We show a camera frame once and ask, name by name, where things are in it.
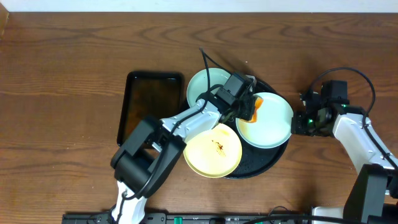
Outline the green and orange sponge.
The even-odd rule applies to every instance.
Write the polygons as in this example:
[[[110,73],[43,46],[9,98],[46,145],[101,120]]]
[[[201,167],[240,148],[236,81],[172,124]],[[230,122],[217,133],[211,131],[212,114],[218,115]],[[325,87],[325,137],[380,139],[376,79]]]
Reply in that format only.
[[[257,111],[261,107],[263,101],[264,100],[261,97],[259,97],[259,96],[256,97],[256,101],[254,104],[254,112],[253,112],[251,119],[248,121],[248,123],[255,123],[257,121]]]

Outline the light blue plate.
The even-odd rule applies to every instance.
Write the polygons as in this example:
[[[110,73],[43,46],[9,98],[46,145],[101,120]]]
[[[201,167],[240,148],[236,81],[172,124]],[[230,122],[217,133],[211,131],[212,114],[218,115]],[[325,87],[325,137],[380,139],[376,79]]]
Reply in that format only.
[[[256,93],[264,101],[257,111],[257,121],[236,119],[239,135],[250,145],[270,149],[285,143],[291,136],[293,109],[281,96],[269,92]]]
[[[210,86],[224,85],[231,76],[228,72],[220,68],[209,68]],[[206,69],[199,71],[190,80],[187,86],[187,102],[189,107],[195,105],[200,94],[207,91],[207,72]]]

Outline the light blue plate top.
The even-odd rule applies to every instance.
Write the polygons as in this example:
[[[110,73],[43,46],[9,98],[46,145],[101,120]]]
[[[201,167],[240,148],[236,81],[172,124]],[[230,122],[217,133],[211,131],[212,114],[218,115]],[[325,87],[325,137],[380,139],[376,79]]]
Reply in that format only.
[[[231,76],[228,72],[220,68],[209,68],[210,86],[224,85]],[[187,102],[189,107],[195,105],[200,94],[207,91],[207,72],[206,69],[199,71],[190,80],[187,86]]]

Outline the pale yellow plate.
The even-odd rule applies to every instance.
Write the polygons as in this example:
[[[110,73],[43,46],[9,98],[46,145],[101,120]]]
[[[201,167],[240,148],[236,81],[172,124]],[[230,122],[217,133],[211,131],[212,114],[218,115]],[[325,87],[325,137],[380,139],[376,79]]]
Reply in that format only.
[[[188,166],[208,178],[225,177],[237,168],[243,150],[238,135],[227,125],[218,124],[187,142],[183,151]]]

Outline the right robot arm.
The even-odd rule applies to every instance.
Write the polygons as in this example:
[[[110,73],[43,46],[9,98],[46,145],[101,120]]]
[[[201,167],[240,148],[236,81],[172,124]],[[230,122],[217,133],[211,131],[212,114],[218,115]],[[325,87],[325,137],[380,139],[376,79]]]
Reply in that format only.
[[[315,207],[313,216],[341,218],[359,223],[397,223],[397,205],[385,203],[385,196],[397,198],[397,158],[376,134],[371,120],[360,106],[351,106],[348,84],[332,80],[300,95],[303,111],[292,118],[292,134],[337,139],[349,155],[358,177],[343,207]]]

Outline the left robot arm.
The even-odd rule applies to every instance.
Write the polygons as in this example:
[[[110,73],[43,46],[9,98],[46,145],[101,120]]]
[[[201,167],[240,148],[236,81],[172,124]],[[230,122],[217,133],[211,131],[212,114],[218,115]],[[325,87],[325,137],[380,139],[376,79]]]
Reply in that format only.
[[[202,93],[178,115],[145,117],[111,159],[118,200],[110,223],[140,223],[147,199],[165,182],[187,141],[230,118],[250,120],[254,114],[254,76],[232,74],[216,93]]]

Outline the black rectangular water tray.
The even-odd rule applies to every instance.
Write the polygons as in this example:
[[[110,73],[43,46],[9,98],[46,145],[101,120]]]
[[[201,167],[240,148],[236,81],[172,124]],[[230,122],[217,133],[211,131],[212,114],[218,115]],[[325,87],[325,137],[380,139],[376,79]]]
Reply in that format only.
[[[178,72],[136,70],[126,78],[117,144],[121,146],[138,123],[177,114],[182,104],[184,77]]]

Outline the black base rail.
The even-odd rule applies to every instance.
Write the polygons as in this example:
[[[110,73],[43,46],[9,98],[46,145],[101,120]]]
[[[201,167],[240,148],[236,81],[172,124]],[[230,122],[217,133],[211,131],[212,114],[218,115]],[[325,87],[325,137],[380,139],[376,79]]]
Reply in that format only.
[[[167,213],[133,213],[130,223],[142,224],[239,224],[251,220],[264,218],[267,215],[238,215],[238,214],[167,214]],[[61,224],[99,224],[116,223],[112,213],[66,213],[62,216]]]

